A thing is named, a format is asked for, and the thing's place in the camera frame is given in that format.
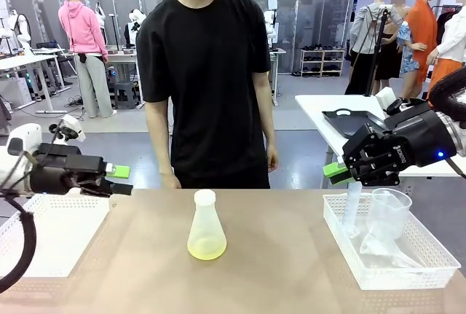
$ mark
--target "man's hand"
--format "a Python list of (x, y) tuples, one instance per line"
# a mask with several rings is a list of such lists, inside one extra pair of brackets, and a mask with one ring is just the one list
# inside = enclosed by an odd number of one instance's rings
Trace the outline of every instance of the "man's hand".
[(269, 165), (269, 173), (278, 168), (278, 151), (275, 145), (269, 145), (267, 147), (267, 162)]
[(427, 64), (428, 65), (434, 64), (437, 57), (438, 57), (438, 50), (437, 48), (435, 48), (432, 52), (430, 52), (429, 56), (427, 57)]
[(166, 189), (181, 189), (178, 178), (173, 173), (161, 173), (162, 185)]
[(412, 50), (420, 50), (422, 52), (424, 52), (427, 49), (427, 45), (423, 43), (412, 43), (408, 47)]

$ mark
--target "shoe rack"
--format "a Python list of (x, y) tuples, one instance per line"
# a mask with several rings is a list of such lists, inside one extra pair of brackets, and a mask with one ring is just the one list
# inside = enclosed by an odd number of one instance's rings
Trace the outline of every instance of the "shoe rack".
[(301, 77), (341, 76), (344, 49), (318, 47), (301, 50)]

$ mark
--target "person in pink hoodie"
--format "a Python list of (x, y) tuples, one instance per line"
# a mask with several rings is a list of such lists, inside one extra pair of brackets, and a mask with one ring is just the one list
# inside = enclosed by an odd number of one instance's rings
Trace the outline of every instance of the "person in pink hoodie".
[(95, 13), (82, 0), (68, 0), (58, 11), (61, 25), (68, 36), (70, 51), (81, 87), (81, 96), (88, 117), (110, 117), (112, 110), (106, 80), (105, 63), (108, 52)]

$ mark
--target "conical flask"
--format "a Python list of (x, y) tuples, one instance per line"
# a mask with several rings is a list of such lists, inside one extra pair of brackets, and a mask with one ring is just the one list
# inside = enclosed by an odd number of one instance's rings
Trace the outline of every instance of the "conical flask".
[(210, 261), (226, 250), (226, 238), (216, 211), (216, 194), (204, 189), (194, 194), (196, 213), (188, 238), (188, 251), (198, 259)]

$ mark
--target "perforated basket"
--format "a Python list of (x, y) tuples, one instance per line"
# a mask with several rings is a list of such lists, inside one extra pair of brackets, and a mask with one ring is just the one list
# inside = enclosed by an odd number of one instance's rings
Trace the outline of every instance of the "perforated basket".
[[(323, 216), (340, 247), (352, 274), (362, 290), (442, 289), (461, 264), (427, 230), (412, 213), (409, 214), (403, 238), (427, 265), (423, 268), (367, 268), (343, 230), (341, 219), (347, 194), (324, 195)], [(362, 194), (358, 217), (367, 216), (371, 194)]]
[[(37, 248), (29, 278), (65, 278), (73, 270), (109, 211), (108, 199), (81, 195), (35, 195), (24, 206), (34, 215)], [(19, 212), (0, 227), (0, 277), (23, 250)]]

